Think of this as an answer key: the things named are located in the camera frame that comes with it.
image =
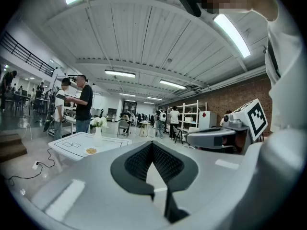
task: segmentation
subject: power outlet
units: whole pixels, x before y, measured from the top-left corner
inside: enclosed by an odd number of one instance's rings
[[[36,171],[37,168],[38,168],[38,164],[36,164],[37,162],[38,162],[38,161],[35,161],[35,163],[34,163],[34,165],[33,165],[33,167],[32,167],[32,169],[35,170],[35,171]]]

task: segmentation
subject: floor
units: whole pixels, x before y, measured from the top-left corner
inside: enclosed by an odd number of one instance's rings
[[[31,110],[31,117],[28,117],[28,109],[24,108],[23,112],[18,112],[17,117],[13,116],[13,113],[7,111],[5,113],[0,113],[0,135],[16,134],[18,133],[22,138],[22,143],[27,148],[27,154],[21,157],[0,163],[0,171],[6,178],[11,177],[12,175],[18,175],[20,177],[32,177],[39,173],[41,167],[38,166],[37,170],[33,170],[32,167],[36,161],[43,162],[44,164],[50,166],[53,164],[52,161],[48,160],[49,154],[47,152],[48,143],[53,141],[53,137],[48,136],[47,132],[43,132],[45,116],[38,115]],[[31,128],[24,128],[27,126],[27,123],[30,123]],[[118,123],[108,122],[109,128],[102,129],[102,135],[105,137],[117,138]],[[140,137],[140,128],[131,127],[131,134],[128,136],[128,139],[132,140],[132,143],[147,141],[147,140],[157,140],[163,145],[176,149],[181,147],[181,143],[177,141],[175,144],[173,140],[169,139],[168,134],[164,134],[163,138],[154,137],[155,129],[151,126],[148,126],[148,135],[151,137]],[[118,138],[126,138],[126,136],[119,135]],[[54,158],[54,151],[51,150],[51,159]],[[71,166],[74,162],[66,159],[65,157],[60,156],[62,168],[65,170]],[[7,182],[8,187],[11,190],[17,190],[21,192],[29,200],[33,195],[39,190],[40,187],[45,185],[48,181],[54,178],[59,172],[57,165],[51,168],[44,167],[41,174],[32,179],[20,179],[13,178],[15,185],[10,186]],[[152,165],[148,173],[155,173],[155,168]],[[154,180],[149,181],[148,183],[152,184],[155,188],[163,188],[165,185],[162,179],[155,178]],[[164,202],[165,202],[165,193],[166,191],[156,192],[155,202],[159,209],[163,212]]]

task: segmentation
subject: wooden step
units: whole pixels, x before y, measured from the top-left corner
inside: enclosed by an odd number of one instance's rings
[[[27,149],[23,144],[6,146],[0,149],[0,162],[5,162],[25,154],[27,154]]]
[[[19,144],[22,144],[22,142],[18,134],[0,136],[0,149],[6,146],[14,146]]]

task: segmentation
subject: black t-shirt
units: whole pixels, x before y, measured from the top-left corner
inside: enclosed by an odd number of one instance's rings
[[[7,73],[3,76],[3,79],[2,79],[2,81],[1,81],[1,86],[4,86],[4,84],[3,84],[3,81],[4,81],[4,80],[6,80],[6,81],[5,81],[6,86],[9,86],[9,84],[12,82],[13,78],[14,78],[14,77],[11,76],[11,73],[10,73],[10,72],[7,72]]]
[[[42,93],[44,92],[44,87],[41,87],[40,85],[38,85],[38,87],[36,89],[41,90],[39,92],[36,92],[36,94],[35,94],[36,98],[40,98],[42,96]]]
[[[89,85],[85,85],[82,89],[80,100],[87,102],[87,105],[77,104],[76,120],[88,120],[92,117],[90,110],[93,102],[93,90]]]

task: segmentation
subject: flower vase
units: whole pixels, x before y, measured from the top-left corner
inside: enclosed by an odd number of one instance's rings
[[[96,133],[94,135],[94,146],[101,147],[103,143],[103,139],[101,136],[101,128],[96,127]]]

